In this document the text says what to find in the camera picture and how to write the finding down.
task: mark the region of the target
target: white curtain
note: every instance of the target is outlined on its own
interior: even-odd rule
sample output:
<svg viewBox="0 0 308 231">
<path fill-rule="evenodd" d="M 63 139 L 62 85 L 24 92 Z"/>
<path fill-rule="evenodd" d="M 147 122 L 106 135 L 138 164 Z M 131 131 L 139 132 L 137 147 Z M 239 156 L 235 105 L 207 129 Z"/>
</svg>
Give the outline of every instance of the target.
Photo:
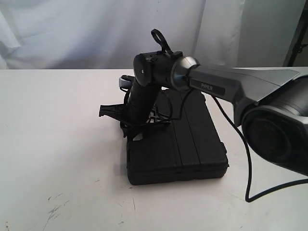
<svg viewBox="0 0 308 231">
<path fill-rule="evenodd" d="M 0 0 L 0 69 L 132 68 L 158 50 L 202 64 L 280 66 L 305 0 Z"/>
</svg>

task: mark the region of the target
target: white tabletop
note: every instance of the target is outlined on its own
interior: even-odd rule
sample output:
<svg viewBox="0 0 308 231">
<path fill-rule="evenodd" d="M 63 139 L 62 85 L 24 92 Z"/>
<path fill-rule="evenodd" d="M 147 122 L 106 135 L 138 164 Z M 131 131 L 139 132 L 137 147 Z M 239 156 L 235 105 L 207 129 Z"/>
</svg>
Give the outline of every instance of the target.
<svg viewBox="0 0 308 231">
<path fill-rule="evenodd" d="M 226 175 L 130 185 L 119 123 L 98 117 L 101 104 L 122 103 L 122 74 L 133 73 L 0 71 L 0 231 L 307 230 L 307 185 L 244 201 L 244 146 L 210 97 L 228 150 Z M 231 105 L 222 105 L 232 116 Z M 304 178 L 252 158 L 252 194 Z"/>
</svg>

